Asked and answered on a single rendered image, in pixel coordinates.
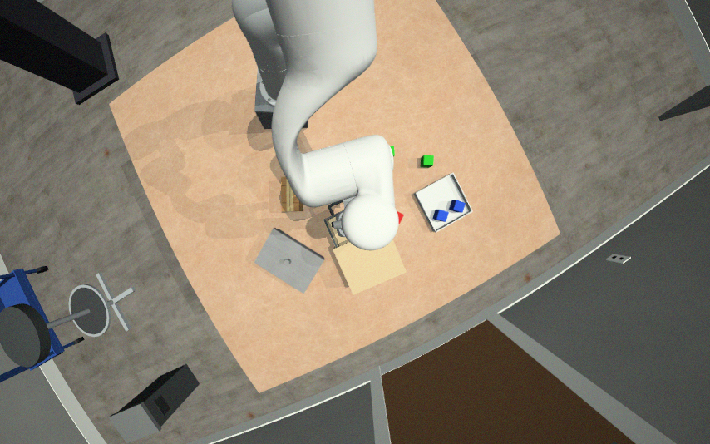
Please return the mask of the brown cardboard box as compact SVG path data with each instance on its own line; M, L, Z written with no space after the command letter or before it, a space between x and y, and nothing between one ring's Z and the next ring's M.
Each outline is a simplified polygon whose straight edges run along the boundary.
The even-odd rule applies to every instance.
M303 204L293 193L286 177L281 177L281 210L303 211Z

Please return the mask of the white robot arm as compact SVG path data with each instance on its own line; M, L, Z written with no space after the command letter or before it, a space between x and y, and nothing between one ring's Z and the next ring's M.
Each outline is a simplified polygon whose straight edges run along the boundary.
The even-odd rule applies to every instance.
M334 229L359 249L385 247L399 225L385 138L305 154L297 143L309 118L374 61L374 0L232 0L232 9L259 69L261 95L274 106L274 150L294 194L307 207L343 200Z

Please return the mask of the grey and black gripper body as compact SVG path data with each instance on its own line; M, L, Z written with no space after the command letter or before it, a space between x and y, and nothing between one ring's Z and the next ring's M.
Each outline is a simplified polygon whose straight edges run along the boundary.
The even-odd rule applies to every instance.
M336 221L340 220L339 218L341 218L342 214L343 214L343 212L336 215ZM337 232L338 232L338 236L345 237L345 235L341 229L337 229Z

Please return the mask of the blue block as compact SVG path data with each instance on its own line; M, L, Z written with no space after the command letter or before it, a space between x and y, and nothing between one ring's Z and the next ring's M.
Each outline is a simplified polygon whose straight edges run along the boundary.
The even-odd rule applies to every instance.
M455 211L457 213L462 213L465 207L465 203L459 200L452 200L449 210Z
M439 220L442 222L446 222L447 216L449 212L446 212L444 210L435 210L435 213L433 215L434 220Z

